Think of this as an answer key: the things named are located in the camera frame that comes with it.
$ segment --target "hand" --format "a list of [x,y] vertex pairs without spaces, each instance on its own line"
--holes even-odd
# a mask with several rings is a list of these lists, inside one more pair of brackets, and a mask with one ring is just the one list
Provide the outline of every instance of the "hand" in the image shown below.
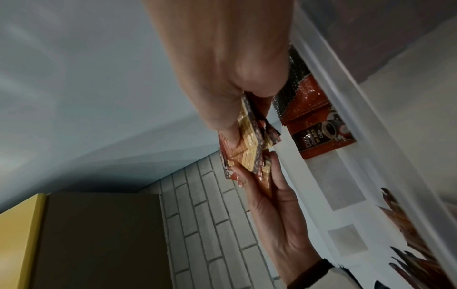
[[266,115],[288,77],[293,0],[143,0],[178,81],[234,147],[244,91]]
[[274,199],[262,194],[252,174],[233,167],[244,185],[260,242],[286,285],[322,260],[308,237],[305,217],[295,192],[287,184],[278,156],[271,153]]

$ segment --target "black cuff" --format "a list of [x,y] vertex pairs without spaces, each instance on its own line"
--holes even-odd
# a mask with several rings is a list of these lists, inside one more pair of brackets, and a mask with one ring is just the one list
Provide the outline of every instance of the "black cuff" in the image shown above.
[[298,276],[295,281],[287,286],[287,289],[309,288],[324,277],[331,268],[333,268],[333,265],[326,259],[322,259]]

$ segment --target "brick wall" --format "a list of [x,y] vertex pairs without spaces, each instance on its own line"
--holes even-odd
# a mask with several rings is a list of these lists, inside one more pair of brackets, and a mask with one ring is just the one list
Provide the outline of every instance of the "brick wall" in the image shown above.
[[215,152],[141,190],[161,194],[174,288],[282,289],[246,192],[225,179]]

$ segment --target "ceiling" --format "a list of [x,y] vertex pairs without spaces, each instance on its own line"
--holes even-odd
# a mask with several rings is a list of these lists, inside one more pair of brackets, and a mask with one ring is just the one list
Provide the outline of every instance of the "ceiling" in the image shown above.
[[218,148],[140,1],[2,1],[0,123],[0,211],[135,191]]

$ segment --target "sleeve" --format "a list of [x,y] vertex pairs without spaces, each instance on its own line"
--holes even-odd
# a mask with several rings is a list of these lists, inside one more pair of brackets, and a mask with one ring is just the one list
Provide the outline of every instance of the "sleeve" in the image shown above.
[[313,267],[301,274],[288,289],[360,289],[353,277],[343,269],[333,267],[326,259],[322,259]]

